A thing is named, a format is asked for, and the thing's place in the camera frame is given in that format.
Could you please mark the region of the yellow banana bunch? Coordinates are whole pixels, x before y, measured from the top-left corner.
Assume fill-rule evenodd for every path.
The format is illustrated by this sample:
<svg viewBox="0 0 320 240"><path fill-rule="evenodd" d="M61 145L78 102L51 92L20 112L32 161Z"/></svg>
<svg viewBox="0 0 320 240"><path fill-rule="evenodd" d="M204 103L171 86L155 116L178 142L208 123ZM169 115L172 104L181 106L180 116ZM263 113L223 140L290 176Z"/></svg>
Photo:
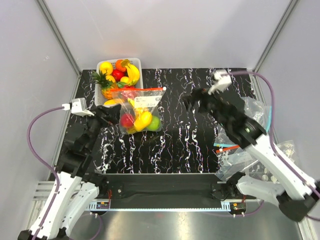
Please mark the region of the yellow banana bunch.
<svg viewBox="0 0 320 240"><path fill-rule="evenodd" d="M139 117L140 112L139 112L139 110L138 110L137 108L135 108L135 101L134 101L133 98L128 98L127 101L128 101L128 103L131 105L131 107L132 107L132 109L133 109L133 112L134 112L134 114L133 114L133 116L134 116L134 117L133 117L133 118L134 118L133 123L134 123L135 120ZM136 130L136 128L135 128L134 125L133 125L132 127L130 127L130 128L127 129L127 133L128 133L128 134L134 134L134 133L136 133L136 132L137 132L137 130Z"/></svg>

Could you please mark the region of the clear bag orange zipper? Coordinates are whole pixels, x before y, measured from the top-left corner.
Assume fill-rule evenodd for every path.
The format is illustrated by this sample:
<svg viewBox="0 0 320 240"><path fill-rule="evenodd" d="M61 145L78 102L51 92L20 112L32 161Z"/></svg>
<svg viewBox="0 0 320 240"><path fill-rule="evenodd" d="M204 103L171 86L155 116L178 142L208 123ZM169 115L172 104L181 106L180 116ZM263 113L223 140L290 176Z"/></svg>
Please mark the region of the clear bag orange zipper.
<svg viewBox="0 0 320 240"><path fill-rule="evenodd" d="M111 94L114 99L123 99L124 103L121 103L120 118L123 114L129 113L134 117L134 111L132 106L128 103L128 98L134 100L134 106L139 110L139 114L149 111L152 116L157 116L160 119L160 128L157 131L149 131L147 128L144 128L140 132L159 132L162 129L162 121L159 113L159 104L166 92L166 87L156 87L156 88L122 88L112 90ZM119 119L119 128L123 134L133 135L127 133L127 129L120 125Z"/></svg>

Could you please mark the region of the green apple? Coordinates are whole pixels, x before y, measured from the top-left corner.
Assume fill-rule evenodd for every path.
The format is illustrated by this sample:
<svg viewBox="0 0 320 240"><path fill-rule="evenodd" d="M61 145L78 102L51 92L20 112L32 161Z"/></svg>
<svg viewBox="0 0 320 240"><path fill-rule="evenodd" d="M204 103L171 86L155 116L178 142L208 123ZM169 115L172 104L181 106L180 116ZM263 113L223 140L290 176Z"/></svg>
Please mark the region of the green apple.
<svg viewBox="0 0 320 240"><path fill-rule="evenodd" d="M161 126L161 120L153 115L150 124L146 127L148 131L157 131Z"/></svg>

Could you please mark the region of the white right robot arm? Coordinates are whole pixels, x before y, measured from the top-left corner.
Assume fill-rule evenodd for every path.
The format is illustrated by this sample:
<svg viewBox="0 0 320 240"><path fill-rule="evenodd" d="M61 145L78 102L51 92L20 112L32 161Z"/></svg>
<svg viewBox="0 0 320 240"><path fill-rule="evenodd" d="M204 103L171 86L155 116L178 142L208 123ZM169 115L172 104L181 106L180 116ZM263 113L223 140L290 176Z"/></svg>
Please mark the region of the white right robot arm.
<svg viewBox="0 0 320 240"><path fill-rule="evenodd" d="M210 114L227 137L243 151L257 158L277 179L258 180L243 172L234 173L222 186L232 198L252 196L277 206L290 220L301 222L320 200L320 183L300 170L284 153L277 151L266 130L235 106L207 88L195 88L182 97L187 110L198 105L198 112Z"/></svg>

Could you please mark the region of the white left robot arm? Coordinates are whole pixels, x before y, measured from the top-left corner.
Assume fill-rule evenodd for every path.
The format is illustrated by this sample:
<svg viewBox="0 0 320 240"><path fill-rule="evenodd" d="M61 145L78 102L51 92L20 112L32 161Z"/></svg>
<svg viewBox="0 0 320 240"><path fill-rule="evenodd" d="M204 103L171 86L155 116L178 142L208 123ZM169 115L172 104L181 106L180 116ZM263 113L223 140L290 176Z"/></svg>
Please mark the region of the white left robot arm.
<svg viewBox="0 0 320 240"><path fill-rule="evenodd" d="M68 240L71 232L89 203L95 198L103 198L110 190L107 179L101 174L87 173L93 159L93 147L103 128L116 125L120 120L121 105L103 105L92 110L66 103L49 109L36 116L27 129L27 144L32 154L54 175L52 190L38 218L30 229L19 233L19 240ZM52 167L34 150L31 143L33 124L42 116L58 111L87 118L86 126L73 129L65 142L67 150L61 155L60 163Z"/></svg>

